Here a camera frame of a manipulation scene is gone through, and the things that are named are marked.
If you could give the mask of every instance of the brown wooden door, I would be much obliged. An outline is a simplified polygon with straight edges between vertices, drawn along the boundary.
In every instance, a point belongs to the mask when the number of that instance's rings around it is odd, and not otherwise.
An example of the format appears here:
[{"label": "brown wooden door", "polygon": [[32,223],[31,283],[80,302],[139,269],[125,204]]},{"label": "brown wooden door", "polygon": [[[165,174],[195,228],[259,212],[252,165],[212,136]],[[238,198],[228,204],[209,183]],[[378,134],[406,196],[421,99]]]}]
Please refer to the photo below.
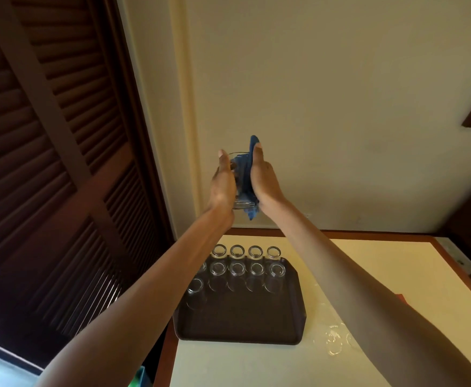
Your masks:
[{"label": "brown wooden door", "polygon": [[113,0],[0,0],[0,345],[45,366],[172,241]]}]

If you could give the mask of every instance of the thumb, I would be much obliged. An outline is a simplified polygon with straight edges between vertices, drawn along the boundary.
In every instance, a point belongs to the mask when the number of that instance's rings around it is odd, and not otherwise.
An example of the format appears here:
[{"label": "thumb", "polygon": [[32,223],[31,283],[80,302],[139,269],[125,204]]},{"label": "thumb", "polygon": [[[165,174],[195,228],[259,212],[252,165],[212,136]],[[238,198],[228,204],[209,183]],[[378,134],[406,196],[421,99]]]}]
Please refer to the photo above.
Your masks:
[{"label": "thumb", "polygon": [[219,149],[217,155],[219,156],[219,171],[230,171],[230,159],[228,158],[228,154],[225,152],[225,150]]},{"label": "thumb", "polygon": [[253,147],[253,162],[254,163],[262,163],[264,162],[264,152],[262,151],[262,144],[257,143]]}]

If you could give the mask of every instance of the person's left arm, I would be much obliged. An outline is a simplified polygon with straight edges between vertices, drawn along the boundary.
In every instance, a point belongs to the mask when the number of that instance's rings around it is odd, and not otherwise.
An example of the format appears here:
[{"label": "person's left arm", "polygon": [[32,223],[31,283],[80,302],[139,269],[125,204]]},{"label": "person's left arm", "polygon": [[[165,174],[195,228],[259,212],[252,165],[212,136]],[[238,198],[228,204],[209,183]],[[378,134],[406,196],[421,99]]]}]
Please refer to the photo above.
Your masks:
[{"label": "person's left arm", "polygon": [[167,325],[201,264],[232,226],[235,180],[219,151],[207,210],[119,299],[45,368],[37,387],[125,387]]}]

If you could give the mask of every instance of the blue microfiber cloth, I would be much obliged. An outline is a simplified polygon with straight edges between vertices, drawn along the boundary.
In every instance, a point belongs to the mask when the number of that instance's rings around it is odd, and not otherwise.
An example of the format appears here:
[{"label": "blue microfiber cloth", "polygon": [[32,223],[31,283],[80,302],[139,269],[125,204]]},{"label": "blue microfiber cloth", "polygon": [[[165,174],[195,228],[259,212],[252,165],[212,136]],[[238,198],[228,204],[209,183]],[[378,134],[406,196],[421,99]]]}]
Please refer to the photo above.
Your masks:
[{"label": "blue microfiber cloth", "polygon": [[235,178],[237,179],[237,189],[238,189],[238,200],[239,201],[250,201],[255,203],[255,206],[251,208],[246,208],[244,211],[248,214],[248,218],[253,220],[253,218],[258,213],[258,199],[255,193],[253,192],[253,187],[251,185],[251,165],[253,163],[253,147],[258,143],[257,136],[250,137],[250,151],[241,155],[237,155],[232,159],[232,162],[235,163],[236,167],[234,169]]}]

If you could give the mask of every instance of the person's right arm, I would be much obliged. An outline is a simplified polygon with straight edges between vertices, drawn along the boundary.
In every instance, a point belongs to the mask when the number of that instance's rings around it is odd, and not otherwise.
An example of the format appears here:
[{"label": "person's right arm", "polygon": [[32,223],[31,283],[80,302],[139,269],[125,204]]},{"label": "person's right arm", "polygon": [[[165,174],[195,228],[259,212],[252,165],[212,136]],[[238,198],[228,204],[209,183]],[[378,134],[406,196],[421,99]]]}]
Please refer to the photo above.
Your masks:
[{"label": "person's right arm", "polygon": [[282,194],[262,147],[251,182],[364,353],[397,386],[471,386],[471,363],[434,325],[343,253]]}]

